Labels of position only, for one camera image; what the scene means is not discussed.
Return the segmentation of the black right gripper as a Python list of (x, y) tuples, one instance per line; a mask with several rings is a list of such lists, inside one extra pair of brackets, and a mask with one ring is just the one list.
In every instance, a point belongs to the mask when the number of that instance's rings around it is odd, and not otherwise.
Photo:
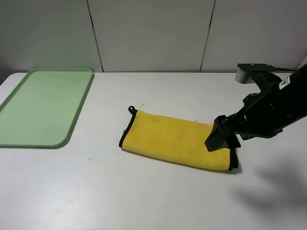
[(235, 149), (236, 135), (242, 139), (272, 138), (288, 126), (288, 79), (275, 72), (281, 70), (268, 64), (238, 64), (259, 87), (243, 99), (244, 106), (235, 114), (220, 115), (214, 119), (213, 128), (205, 146), (209, 152)]

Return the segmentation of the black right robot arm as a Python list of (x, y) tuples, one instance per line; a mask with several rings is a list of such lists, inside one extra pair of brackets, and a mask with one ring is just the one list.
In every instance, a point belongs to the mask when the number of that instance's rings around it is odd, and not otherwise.
[(244, 106), (230, 116), (215, 118), (205, 141), (208, 151), (235, 149), (237, 139), (272, 138), (283, 128), (307, 115), (307, 67), (291, 69), (282, 80), (275, 75), (280, 68), (268, 64), (238, 64), (236, 77), (251, 79), (260, 89), (243, 99)]

